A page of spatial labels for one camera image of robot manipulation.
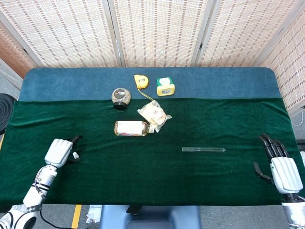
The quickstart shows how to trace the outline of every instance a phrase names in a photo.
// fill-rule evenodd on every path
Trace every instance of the chair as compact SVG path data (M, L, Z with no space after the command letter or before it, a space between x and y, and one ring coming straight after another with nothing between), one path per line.
M139 215L128 205L103 205L100 229L201 229L198 206L143 206Z

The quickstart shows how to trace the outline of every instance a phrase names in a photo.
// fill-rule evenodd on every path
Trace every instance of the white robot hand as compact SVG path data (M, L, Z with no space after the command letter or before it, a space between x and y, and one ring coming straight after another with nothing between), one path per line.
M289 157L281 142L272 140L266 134L262 134L259 138L263 142L273 178L264 175L255 162L254 170L256 174L269 184L275 185L279 193L283 194L282 206L289 227L305 229L305 198L299 196L303 184L295 161Z
M42 167L23 199L21 209L11 209L0 218L0 229L32 229L38 214L41 213L42 203L57 176L57 168L62 167L68 159L73 145L81 138L73 140L54 139L46 156L46 166Z

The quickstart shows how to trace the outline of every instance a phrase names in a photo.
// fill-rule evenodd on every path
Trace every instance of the blue cloth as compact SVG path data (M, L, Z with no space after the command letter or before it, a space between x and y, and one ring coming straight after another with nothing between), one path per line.
M20 101L107 100L114 89L124 87L132 98L139 94L133 76L146 75L152 98L281 98L274 72L262 67L166 67L166 68L37 68L29 71ZM175 94L157 96L157 78L171 77Z

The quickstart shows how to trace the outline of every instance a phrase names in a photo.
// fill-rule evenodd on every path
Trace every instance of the wooden screen panel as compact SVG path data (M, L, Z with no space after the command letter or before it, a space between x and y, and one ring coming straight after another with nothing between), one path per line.
M222 0L201 66L252 66L297 0Z
M0 59L12 70L24 78L25 74L36 64L28 57L17 41L0 23Z
M305 10L260 66L274 70L287 110L305 100Z
M190 66L206 2L114 0L126 66Z
M3 0L0 10L46 67L118 66L101 1Z

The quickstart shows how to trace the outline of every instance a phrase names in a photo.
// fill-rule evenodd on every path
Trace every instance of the black lid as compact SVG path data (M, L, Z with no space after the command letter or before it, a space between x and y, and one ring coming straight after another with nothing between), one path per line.
M119 102L113 103L113 107L114 107L115 109L117 109L117 110L122 111L122 110L125 110L125 109L126 109L127 104L124 103L124 102L119 101Z
M13 112L15 100L8 94L0 94L0 135L4 134L10 115Z

